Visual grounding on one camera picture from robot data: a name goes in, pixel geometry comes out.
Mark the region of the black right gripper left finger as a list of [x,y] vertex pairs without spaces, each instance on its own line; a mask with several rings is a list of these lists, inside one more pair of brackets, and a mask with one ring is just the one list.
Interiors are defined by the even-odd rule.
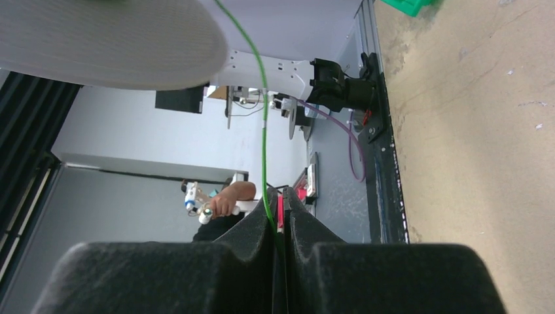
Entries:
[[275,313],[274,239],[263,203],[219,239],[80,243],[34,313]]

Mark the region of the person's bare hand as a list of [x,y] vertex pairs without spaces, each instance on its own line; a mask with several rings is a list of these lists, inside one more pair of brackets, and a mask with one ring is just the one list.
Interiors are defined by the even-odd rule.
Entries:
[[238,201],[252,201],[256,193],[256,186],[248,181],[236,181],[230,184],[211,199],[209,208],[213,212],[212,218],[232,215]]

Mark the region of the white perforated spool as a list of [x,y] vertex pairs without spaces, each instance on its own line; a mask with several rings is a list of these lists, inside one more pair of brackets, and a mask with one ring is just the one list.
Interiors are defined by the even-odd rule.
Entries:
[[179,90],[223,67],[223,32],[198,1],[2,1],[1,67],[129,90]]

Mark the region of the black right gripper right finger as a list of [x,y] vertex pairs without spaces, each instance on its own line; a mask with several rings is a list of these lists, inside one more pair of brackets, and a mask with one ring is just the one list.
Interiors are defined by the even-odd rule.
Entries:
[[282,194],[291,313],[504,313],[482,259],[454,244],[346,243]]

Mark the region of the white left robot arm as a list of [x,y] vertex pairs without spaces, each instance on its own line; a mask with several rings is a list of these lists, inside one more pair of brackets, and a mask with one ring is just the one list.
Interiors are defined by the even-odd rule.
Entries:
[[323,105],[334,112],[344,108],[370,108],[378,87],[375,53],[361,54],[359,78],[347,76],[339,63],[316,58],[312,61],[283,60],[237,50],[231,51],[219,73],[210,78],[214,86],[237,86],[277,92]]

